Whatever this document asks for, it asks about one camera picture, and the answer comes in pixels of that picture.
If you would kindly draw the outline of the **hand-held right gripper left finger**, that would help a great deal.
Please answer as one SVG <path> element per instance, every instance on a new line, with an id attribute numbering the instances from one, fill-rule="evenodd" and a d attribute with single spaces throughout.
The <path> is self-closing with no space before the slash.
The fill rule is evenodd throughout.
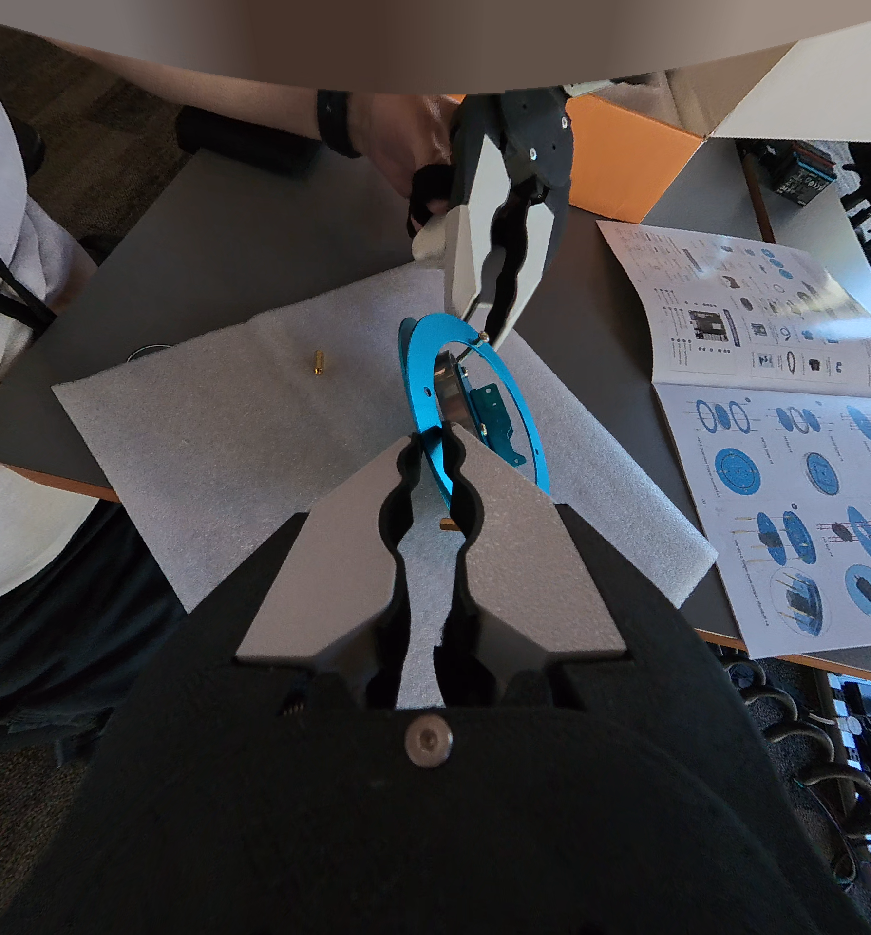
<path id="1" fill-rule="evenodd" d="M 419 435 L 401 436 L 313 505 L 237 661 L 333 674 L 360 706 L 395 707 L 410 635 L 398 546 L 421 456 Z"/>

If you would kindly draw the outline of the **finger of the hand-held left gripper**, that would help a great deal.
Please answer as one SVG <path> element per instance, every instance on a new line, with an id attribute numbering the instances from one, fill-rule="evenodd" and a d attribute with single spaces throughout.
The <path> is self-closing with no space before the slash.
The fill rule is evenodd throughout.
<path id="1" fill-rule="evenodd" d="M 468 320 L 476 308 L 484 266 L 492 251 L 492 227 L 511 190 L 500 146 L 485 134 L 469 199 L 452 207 L 445 217 L 443 304 L 456 318 Z"/>
<path id="2" fill-rule="evenodd" d="M 494 281 L 486 333 L 499 350 L 532 298 L 562 240 L 570 195 L 546 191 L 544 200 L 512 191 L 492 225 L 492 246 L 503 252 Z"/>

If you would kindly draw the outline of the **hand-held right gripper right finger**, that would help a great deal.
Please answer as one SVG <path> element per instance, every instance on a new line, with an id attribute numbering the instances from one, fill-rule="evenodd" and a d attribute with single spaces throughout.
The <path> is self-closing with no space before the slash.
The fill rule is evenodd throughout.
<path id="1" fill-rule="evenodd" d="M 490 706 L 523 672 L 626 656 L 552 497 L 457 424 L 443 424 L 441 451 L 464 534 L 435 647 L 443 703 Z"/>

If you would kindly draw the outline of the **blue metal turntable assembly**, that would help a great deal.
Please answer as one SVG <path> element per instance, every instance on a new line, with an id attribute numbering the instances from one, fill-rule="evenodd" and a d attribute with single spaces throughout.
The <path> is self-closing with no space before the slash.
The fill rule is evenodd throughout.
<path id="1" fill-rule="evenodd" d="M 523 393 L 499 354 L 484 344 L 480 356 L 494 371 L 497 381 L 473 388 L 468 372 L 455 359 L 473 343 L 478 332 L 466 321 L 447 313 L 432 313 L 419 321 L 404 319 L 399 328 L 399 359 L 403 384 L 415 427 L 446 505 L 450 504 L 452 482 L 443 468 L 441 424 L 455 421 L 514 467 L 526 457 L 512 445 L 514 427 L 505 404 L 510 396 L 518 410 L 534 461 L 535 482 L 551 493 L 542 441 Z M 498 381 L 505 386 L 500 391 Z"/>

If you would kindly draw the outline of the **person's left forearm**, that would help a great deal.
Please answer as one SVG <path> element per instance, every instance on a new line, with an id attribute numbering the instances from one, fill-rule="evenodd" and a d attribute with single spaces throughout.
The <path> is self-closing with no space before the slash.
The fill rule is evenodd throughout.
<path id="1" fill-rule="evenodd" d="M 49 43 L 97 64 L 173 104 L 194 106 L 220 116 L 311 139 L 319 138 L 317 93 L 313 88 L 289 87 L 145 62 L 54 38 L 50 38 Z"/>

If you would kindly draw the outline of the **person's left hand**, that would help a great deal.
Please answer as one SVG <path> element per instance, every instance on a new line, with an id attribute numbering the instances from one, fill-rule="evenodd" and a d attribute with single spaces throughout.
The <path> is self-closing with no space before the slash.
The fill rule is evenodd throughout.
<path id="1" fill-rule="evenodd" d="M 354 91 L 348 100 L 349 140 L 407 198 L 418 169 L 451 161 L 449 131 L 458 104 L 448 95 Z"/>

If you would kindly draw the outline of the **orange cardboard box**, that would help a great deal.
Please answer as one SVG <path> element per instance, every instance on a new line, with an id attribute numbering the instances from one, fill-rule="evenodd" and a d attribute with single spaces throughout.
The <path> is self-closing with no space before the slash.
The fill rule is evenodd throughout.
<path id="1" fill-rule="evenodd" d="M 871 21 L 574 98 L 571 203 L 640 222 L 713 138 L 871 142 Z"/>

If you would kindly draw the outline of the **black wristband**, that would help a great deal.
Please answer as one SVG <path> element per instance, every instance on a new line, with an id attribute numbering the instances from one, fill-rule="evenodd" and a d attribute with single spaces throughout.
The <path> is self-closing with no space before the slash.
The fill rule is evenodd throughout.
<path id="1" fill-rule="evenodd" d="M 320 88 L 316 96 L 316 120 L 319 137 L 325 146 L 347 158 L 359 158 L 361 153 L 351 141 L 349 132 L 349 101 L 345 90 Z"/>

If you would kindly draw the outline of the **white foam sheet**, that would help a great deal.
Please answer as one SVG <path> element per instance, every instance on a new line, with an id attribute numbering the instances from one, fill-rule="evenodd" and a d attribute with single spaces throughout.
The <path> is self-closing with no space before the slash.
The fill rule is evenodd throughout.
<path id="1" fill-rule="evenodd" d="M 55 388 L 186 610 L 414 429 L 398 328 L 441 298 L 441 272 L 409 264 Z M 717 552 L 522 337 L 500 357 L 553 499 L 680 607 Z"/>

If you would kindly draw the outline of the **open instruction booklet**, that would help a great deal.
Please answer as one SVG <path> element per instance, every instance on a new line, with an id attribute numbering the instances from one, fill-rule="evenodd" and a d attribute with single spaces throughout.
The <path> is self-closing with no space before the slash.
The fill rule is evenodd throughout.
<path id="1" fill-rule="evenodd" d="M 598 225 L 745 647 L 871 646 L 871 314 L 805 251 Z"/>

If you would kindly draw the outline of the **black pants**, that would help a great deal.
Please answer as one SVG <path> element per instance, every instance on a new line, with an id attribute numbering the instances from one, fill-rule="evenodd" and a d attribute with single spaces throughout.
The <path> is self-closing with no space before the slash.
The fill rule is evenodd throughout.
<path id="1" fill-rule="evenodd" d="M 187 613 L 120 504 L 0 596 L 0 734 L 94 726 Z"/>

